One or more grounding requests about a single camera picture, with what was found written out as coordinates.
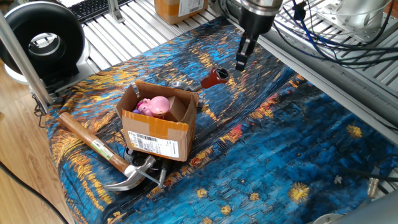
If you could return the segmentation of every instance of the pink toy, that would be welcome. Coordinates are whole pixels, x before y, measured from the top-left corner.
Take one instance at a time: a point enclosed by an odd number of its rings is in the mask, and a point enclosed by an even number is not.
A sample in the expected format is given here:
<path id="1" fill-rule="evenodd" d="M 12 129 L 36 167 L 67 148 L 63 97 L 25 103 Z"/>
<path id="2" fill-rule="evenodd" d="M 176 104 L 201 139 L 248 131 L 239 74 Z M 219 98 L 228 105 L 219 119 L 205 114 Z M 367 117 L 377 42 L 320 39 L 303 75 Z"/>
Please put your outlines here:
<path id="1" fill-rule="evenodd" d="M 164 96 L 156 96 L 151 100 L 144 99 L 138 107 L 141 114 L 156 118 L 163 118 L 169 109 L 169 100 Z"/>
<path id="2" fill-rule="evenodd" d="M 142 103 L 143 103 L 142 100 L 141 100 L 140 102 L 138 102 L 138 104 L 137 104 L 137 109 L 138 109 L 138 107 L 141 106 Z"/>

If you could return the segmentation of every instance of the starry night fabric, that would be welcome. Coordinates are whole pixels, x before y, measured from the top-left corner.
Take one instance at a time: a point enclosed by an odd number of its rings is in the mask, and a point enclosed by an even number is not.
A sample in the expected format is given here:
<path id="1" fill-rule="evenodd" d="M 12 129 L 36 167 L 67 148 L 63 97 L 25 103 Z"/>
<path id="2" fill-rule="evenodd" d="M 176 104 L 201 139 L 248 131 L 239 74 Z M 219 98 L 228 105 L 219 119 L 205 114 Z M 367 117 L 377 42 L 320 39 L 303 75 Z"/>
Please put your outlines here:
<path id="1" fill-rule="evenodd" d="M 241 31 L 224 17 L 81 81 L 50 108 L 50 150 L 76 223 L 307 223 L 366 199 L 366 179 L 398 148 L 261 46 L 235 71 Z M 114 106 L 135 81 L 199 84 L 213 67 L 225 85 L 201 90 L 192 152 L 160 189 L 126 179 L 57 118 L 69 111 L 119 155 L 126 146 Z M 157 177 L 159 173 L 150 171 Z"/>

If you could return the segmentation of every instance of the wooden hammer handle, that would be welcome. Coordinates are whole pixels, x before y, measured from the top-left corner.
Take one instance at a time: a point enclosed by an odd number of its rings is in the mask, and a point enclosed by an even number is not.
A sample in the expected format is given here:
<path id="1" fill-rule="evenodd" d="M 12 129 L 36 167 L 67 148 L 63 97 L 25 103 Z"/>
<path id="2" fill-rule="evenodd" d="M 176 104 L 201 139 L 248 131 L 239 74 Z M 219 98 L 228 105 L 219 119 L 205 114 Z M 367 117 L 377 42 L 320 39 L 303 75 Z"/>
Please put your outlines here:
<path id="1" fill-rule="evenodd" d="M 113 166 L 115 166 L 115 168 L 117 168 L 117 170 L 124 173 L 126 168 L 129 166 L 129 163 L 119 155 L 115 154 L 97 136 L 77 122 L 68 112 L 63 112 L 58 120 L 71 132 L 76 134 L 89 147 L 108 160 Z"/>

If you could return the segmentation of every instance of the cardboard box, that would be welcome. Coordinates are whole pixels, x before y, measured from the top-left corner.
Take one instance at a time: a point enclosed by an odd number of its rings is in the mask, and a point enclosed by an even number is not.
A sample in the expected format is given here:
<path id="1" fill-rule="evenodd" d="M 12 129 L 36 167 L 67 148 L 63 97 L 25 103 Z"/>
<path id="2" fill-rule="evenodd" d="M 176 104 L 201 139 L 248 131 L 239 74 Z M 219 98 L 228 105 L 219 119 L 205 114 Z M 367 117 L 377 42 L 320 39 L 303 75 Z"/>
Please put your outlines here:
<path id="1" fill-rule="evenodd" d="M 170 103 L 170 110 L 166 113 L 165 119 L 167 121 L 174 121 L 179 122 L 185 116 L 185 112 L 187 112 L 187 107 L 181 102 L 181 100 L 176 97 L 172 96 L 167 98 Z"/>
<path id="2" fill-rule="evenodd" d="M 192 146 L 199 96 L 189 91 L 145 82 L 136 82 L 136 86 L 139 97 L 130 85 L 116 105 L 116 111 L 122 119 L 127 147 L 175 161 L 186 161 Z M 180 99 L 187 109 L 181 122 L 132 112 L 139 100 L 155 96 L 176 96 Z"/>
<path id="3" fill-rule="evenodd" d="M 208 0 L 155 0 L 155 10 L 170 25 L 206 10 Z"/>

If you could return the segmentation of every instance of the metal rod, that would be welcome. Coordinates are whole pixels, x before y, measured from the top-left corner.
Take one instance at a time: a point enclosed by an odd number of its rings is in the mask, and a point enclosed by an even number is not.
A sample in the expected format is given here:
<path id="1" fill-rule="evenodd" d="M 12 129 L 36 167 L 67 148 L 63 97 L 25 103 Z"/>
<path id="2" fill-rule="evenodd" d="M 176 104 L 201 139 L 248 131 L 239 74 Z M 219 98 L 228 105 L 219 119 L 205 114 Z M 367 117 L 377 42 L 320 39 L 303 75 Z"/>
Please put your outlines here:
<path id="1" fill-rule="evenodd" d="M 111 14 L 112 18 L 119 23 L 124 22 L 123 16 L 120 12 L 118 0 L 108 0 L 109 5 L 109 13 Z"/>
<path id="2" fill-rule="evenodd" d="M 0 39 L 2 40 L 4 46 L 7 48 L 12 59 L 14 59 L 19 70 L 25 76 L 29 85 L 32 87 L 37 99 L 41 102 L 44 112 L 46 113 L 48 107 L 53 103 L 49 93 L 45 89 L 43 83 L 40 81 L 38 74 L 36 73 L 30 60 L 27 58 L 21 44 L 17 40 L 14 32 L 8 25 L 6 18 L 0 11 Z"/>
<path id="3" fill-rule="evenodd" d="M 139 170 L 139 169 L 136 169 L 136 171 L 137 171 L 139 174 L 143 175 L 144 177 L 148 178 L 149 180 L 151 180 L 151 181 L 153 181 L 153 182 L 155 182 L 156 184 L 159 185 L 160 182 L 159 182 L 157 179 L 151 177 L 150 175 L 146 174 L 145 172 L 143 172 L 143 171 L 141 171 L 141 170 Z"/>

